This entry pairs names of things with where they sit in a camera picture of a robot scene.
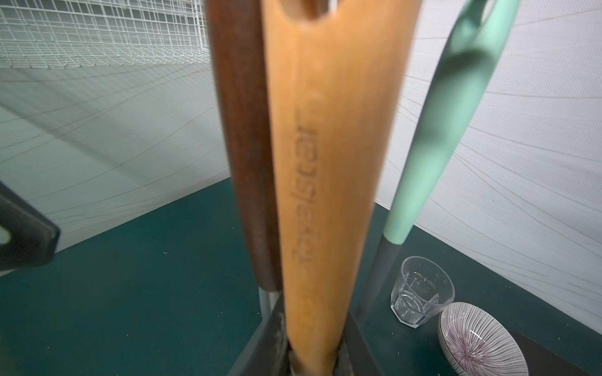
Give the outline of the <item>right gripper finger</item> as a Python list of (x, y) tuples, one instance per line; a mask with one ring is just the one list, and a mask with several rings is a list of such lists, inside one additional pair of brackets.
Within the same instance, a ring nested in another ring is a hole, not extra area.
[(1, 185), (1, 228), (9, 241), (1, 245), (1, 270), (44, 266), (53, 260), (61, 229)]

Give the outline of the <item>white spatula light wood handle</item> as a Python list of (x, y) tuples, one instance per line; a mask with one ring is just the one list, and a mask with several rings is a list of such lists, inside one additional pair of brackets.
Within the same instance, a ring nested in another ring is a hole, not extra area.
[(264, 1), (285, 322), (297, 375), (335, 368), (419, 1)]

